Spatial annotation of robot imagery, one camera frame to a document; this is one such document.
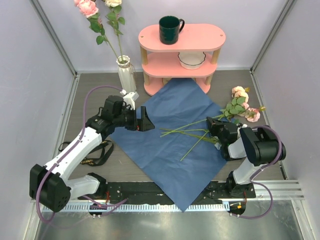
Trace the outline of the pink peony flower stem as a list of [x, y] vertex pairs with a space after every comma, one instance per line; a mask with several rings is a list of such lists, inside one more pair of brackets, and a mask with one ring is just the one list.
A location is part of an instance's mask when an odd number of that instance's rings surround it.
[[234, 117], [239, 116], [245, 118], [250, 123], [256, 123], [260, 117], [261, 112], [266, 110], [265, 106], [251, 107], [249, 105], [248, 91], [250, 89], [236, 86], [231, 90], [232, 99], [220, 110], [220, 114], [212, 117], [214, 120], [225, 119], [231, 121]]

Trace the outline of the blue wrapping paper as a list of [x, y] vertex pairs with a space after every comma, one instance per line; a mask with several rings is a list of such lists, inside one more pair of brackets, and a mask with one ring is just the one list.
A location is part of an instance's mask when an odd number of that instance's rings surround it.
[[[174, 130], [215, 117], [221, 108], [190, 78], [170, 80], [145, 102], [145, 107], [155, 129], [140, 132], [119, 127], [111, 139], [185, 211], [227, 162], [213, 144], [204, 141], [180, 161], [197, 139], [180, 133], [161, 137], [161, 128]], [[206, 127], [205, 121], [186, 129]]]

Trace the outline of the black ribbon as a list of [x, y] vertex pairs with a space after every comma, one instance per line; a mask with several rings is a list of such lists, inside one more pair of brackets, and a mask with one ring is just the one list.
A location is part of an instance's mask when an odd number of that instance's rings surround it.
[[99, 167], [104, 165], [114, 151], [114, 143], [111, 140], [104, 140], [89, 154], [80, 161], [80, 165]]

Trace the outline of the green leafy flower stem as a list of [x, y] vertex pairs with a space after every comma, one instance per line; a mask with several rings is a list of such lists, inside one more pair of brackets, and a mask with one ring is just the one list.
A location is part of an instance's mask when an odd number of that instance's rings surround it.
[[109, 8], [109, 13], [105, 16], [107, 18], [107, 23], [113, 28], [114, 34], [117, 37], [117, 42], [120, 50], [120, 64], [125, 64], [127, 60], [123, 57], [123, 49], [121, 45], [120, 36], [123, 33], [120, 30], [120, 25], [125, 25], [125, 19], [120, 16], [122, 10], [122, 1], [121, 0], [104, 0], [104, 4]]

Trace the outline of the pink rose flower stem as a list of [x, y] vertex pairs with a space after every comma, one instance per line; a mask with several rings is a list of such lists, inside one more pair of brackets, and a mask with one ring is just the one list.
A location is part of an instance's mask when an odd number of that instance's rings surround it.
[[116, 53], [115, 48], [112, 46], [109, 41], [105, 28], [101, 22], [99, 8], [93, 0], [74, 0], [75, 7], [78, 8], [80, 13], [85, 16], [89, 21], [89, 28], [97, 34], [95, 42], [97, 45], [105, 43], [107, 46], [110, 46], [112, 53], [118, 59], [119, 55]]

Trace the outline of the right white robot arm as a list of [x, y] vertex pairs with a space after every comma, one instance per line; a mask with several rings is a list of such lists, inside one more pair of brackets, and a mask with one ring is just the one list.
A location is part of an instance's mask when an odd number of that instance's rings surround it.
[[242, 123], [206, 118], [210, 136], [217, 140], [222, 158], [227, 161], [243, 159], [230, 172], [225, 183], [213, 189], [218, 197], [254, 197], [252, 180], [264, 169], [286, 158], [287, 150], [279, 135], [268, 125], [254, 129]]

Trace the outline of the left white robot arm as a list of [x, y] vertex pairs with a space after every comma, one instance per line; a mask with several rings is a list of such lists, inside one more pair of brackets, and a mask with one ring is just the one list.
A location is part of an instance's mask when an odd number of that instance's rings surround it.
[[155, 128], [145, 106], [141, 106], [141, 117], [137, 118], [135, 101], [138, 97], [137, 92], [129, 92], [124, 96], [110, 95], [98, 114], [87, 120], [85, 128], [58, 156], [44, 166], [34, 165], [30, 170], [30, 197], [54, 213], [61, 211], [69, 200], [85, 195], [102, 199], [107, 192], [103, 177], [89, 173], [81, 178], [70, 179], [70, 175], [116, 128], [141, 132]]

